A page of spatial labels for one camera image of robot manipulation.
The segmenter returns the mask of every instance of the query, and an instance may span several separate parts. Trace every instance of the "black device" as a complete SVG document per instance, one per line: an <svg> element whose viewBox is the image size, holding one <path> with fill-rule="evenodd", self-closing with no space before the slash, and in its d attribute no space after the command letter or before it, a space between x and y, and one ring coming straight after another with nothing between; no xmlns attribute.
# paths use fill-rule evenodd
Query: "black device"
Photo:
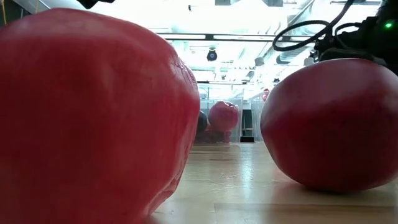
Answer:
<svg viewBox="0 0 398 224"><path fill-rule="evenodd" d="M217 53L215 49L210 49L207 53L207 61L212 62L217 60Z"/></svg>
<svg viewBox="0 0 398 224"><path fill-rule="evenodd" d="M203 111L199 112L197 134L202 133L207 128L207 116Z"/></svg>
<svg viewBox="0 0 398 224"><path fill-rule="evenodd" d="M315 62L336 58L363 58L383 65L398 75L398 60L394 58L398 51L398 1L382 0L375 16L370 16L362 22L342 24L333 31L334 26L353 3L354 0L347 0L343 10L331 22L304 21L284 29L275 37L273 48L276 51L295 50L315 41L310 55ZM325 25L325 28L296 45L276 45L286 32L311 24ZM357 27L358 30L338 34L338 31L347 27Z"/></svg>
<svg viewBox="0 0 398 224"><path fill-rule="evenodd" d="M113 3L115 0L77 0L86 9L91 9L98 2Z"/></svg>

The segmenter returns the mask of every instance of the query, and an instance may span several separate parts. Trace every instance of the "large red ball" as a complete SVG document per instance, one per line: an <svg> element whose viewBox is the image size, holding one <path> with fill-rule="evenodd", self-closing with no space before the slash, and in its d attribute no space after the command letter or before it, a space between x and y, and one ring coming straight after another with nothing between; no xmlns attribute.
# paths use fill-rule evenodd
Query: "large red ball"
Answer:
<svg viewBox="0 0 398 224"><path fill-rule="evenodd" d="M261 132L281 171L311 189L386 184L398 171L398 78L353 58L305 67L271 91Z"/></svg>
<svg viewBox="0 0 398 224"><path fill-rule="evenodd" d="M218 101L210 108L208 119L213 130L230 131L238 125L238 107L227 101Z"/></svg>
<svg viewBox="0 0 398 224"><path fill-rule="evenodd" d="M170 44L69 9L0 43L0 223L133 224L173 194L200 99Z"/></svg>

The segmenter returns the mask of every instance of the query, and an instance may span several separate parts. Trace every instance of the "wooden table surface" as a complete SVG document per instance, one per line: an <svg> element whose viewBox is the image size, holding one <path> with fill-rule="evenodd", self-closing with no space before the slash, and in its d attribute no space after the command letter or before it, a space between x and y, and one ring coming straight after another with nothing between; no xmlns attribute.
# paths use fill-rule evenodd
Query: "wooden table surface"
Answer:
<svg viewBox="0 0 398 224"><path fill-rule="evenodd" d="M397 184L354 195L310 192L282 174L263 144L195 146L153 224L393 224Z"/></svg>

